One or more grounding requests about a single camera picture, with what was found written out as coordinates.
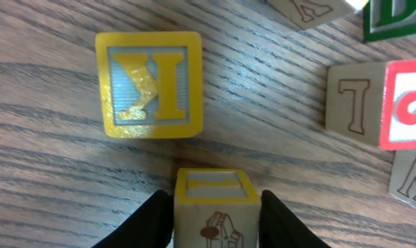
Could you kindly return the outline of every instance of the wooden table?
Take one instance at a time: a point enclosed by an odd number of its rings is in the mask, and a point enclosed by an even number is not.
[[[94,37],[152,30],[202,35],[203,133],[108,138]],[[362,36],[361,14],[299,31],[257,0],[0,0],[0,247],[91,247],[179,167],[246,170],[332,247],[416,247],[393,153],[323,128],[328,66],[416,58]]]

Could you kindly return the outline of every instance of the green block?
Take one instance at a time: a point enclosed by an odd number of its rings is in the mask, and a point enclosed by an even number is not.
[[[364,9],[365,42],[416,35],[416,0],[370,0]]]

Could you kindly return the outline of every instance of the yellow border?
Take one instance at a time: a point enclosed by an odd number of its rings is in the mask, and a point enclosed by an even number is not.
[[[95,40],[105,133],[113,138],[187,138],[202,131],[202,41],[197,32],[104,32]],[[115,125],[107,48],[187,47],[189,123]]]
[[[188,172],[235,172],[242,183],[243,189],[247,194],[246,198],[199,198],[187,197],[187,175]],[[252,187],[248,175],[241,169],[190,169],[182,168],[178,171],[178,180],[174,197],[179,203],[197,203],[197,204],[234,204],[234,203],[260,203],[260,198]]]

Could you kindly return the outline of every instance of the wooden surface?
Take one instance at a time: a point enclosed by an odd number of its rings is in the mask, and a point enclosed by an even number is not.
[[[393,153],[323,130],[326,67],[416,58],[416,37],[363,45],[361,27],[299,32],[257,0],[0,0],[0,247],[91,247],[179,167],[245,169],[332,247],[416,247]],[[104,135],[94,37],[150,30],[203,37],[196,138]]]

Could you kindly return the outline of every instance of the alphabet block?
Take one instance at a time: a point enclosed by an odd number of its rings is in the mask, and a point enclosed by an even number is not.
[[[361,10],[368,0],[268,0],[285,17],[308,29]]]
[[[180,169],[174,246],[256,248],[261,201],[238,169]]]
[[[386,150],[416,149],[416,60],[331,67],[326,129]]]
[[[396,152],[388,191],[416,208],[416,150]]]
[[[365,42],[416,35],[416,0],[370,0],[364,10]]]
[[[198,33],[100,33],[96,58],[108,136],[185,138],[202,130]]]

